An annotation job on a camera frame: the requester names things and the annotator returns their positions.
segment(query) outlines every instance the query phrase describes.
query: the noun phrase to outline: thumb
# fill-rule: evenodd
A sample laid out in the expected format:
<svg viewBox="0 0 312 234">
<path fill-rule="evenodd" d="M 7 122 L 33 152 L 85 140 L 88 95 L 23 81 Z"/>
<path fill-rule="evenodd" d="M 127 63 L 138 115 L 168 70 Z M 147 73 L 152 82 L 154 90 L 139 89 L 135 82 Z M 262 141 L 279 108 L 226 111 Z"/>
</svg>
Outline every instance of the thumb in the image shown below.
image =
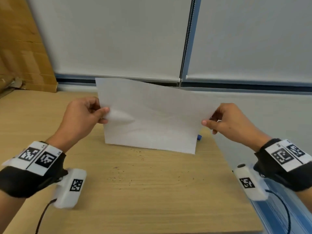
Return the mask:
<svg viewBox="0 0 312 234">
<path fill-rule="evenodd" d="M 202 125 L 208 127 L 211 130 L 218 131 L 218 128 L 220 127 L 221 122 L 216 122 L 213 120 L 203 120 Z"/>
<path fill-rule="evenodd" d="M 96 121 L 103 118 L 104 115 L 106 115 L 110 111 L 109 108 L 100 108 L 96 110 L 93 115 L 96 117 Z"/>
</svg>

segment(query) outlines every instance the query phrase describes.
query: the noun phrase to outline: black wrist strap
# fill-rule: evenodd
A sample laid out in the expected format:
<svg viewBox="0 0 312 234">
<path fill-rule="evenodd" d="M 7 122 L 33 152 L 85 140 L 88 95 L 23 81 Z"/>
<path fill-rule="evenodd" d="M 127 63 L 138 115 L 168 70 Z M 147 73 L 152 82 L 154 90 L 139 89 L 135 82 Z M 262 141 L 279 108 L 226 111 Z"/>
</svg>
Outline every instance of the black wrist strap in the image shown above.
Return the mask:
<svg viewBox="0 0 312 234">
<path fill-rule="evenodd" d="M 0 171 L 0 190 L 16 198 L 31 197 L 68 174 L 63 169 L 65 157 L 64 153 L 60 154 L 43 176 L 11 166 L 5 167 Z"/>
<path fill-rule="evenodd" d="M 279 141 L 281 140 L 272 139 L 262 146 L 259 152 L 255 153 L 258 162 L 255 164 L 254 170 L 295 192 L 303 191 L 312 187 L 312 162 L 308 162 L 287 172 L 265 150 Z"/>
</svg>

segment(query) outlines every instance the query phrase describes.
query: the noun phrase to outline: hand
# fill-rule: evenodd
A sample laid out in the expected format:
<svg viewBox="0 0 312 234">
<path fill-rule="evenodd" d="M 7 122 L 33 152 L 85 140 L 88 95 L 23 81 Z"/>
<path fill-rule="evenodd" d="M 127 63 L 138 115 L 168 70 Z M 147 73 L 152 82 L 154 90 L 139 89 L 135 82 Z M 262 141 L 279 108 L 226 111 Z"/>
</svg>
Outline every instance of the hand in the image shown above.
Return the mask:
<svg viewBox="0 0 312 234">
<path fill-rule="evenodd" d="M 106 124 L 108 121 L 103 116 L 109 111 L 109 108 L 100 107 L 97 97 L 77 98 L 68 104 L 60 127 L 46 142 L 65 153 L 86 137 L 97 123 Z"/>
<path fill-rule="evenodd" d="M 213 134 L 220 132 L 226 138 L 241 143 L 255 152 L 271 139 L 233 103 L 220 104 L 210 120 L 203 120 L 202 125 L 213 130 Z"/>
</svg>

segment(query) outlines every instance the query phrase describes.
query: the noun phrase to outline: wood grain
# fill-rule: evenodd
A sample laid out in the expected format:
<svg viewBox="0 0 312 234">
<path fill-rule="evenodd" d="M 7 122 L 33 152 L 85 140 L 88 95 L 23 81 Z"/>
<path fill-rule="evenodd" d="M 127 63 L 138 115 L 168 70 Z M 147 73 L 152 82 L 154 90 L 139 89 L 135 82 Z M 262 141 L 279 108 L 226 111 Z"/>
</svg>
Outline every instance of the wood grain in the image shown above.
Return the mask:
<svg viewBox="0 0 312 234">
<path fill-rule="evenodd" d="M 90 93 L 14 91 L 0 99 L 0 158 L 57 129 L 66 105 Z M 256 233 L 261 222 L 208 130 L 196 155 L 105 144 L 103 128 L 68 153 L 87 171 L 76 207 L 50 207 L 40 234 Z M 29 198 L 5 234 L 33 234 L 54 186 Z"/>
</svg>

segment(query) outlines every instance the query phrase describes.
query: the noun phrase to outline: left hand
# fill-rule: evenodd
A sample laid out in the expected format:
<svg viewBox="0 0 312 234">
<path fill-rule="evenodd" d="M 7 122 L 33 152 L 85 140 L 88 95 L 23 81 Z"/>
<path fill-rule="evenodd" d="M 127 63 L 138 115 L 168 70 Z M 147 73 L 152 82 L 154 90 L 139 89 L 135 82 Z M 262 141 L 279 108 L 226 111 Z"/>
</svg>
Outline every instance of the left hand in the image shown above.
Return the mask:
<svg viewBox="0 0 312 234">
<path fill-rule="evenodd" d="M 66 152 L 86 137 L 97 123 L 106 124 L 108 121 L 103 117 L 109 111 L 107 107 L 101 108 L 97 97 L 73 100 L 68 104 L 56 133 L 47 140 L 47 143 Z"/>
</svg>

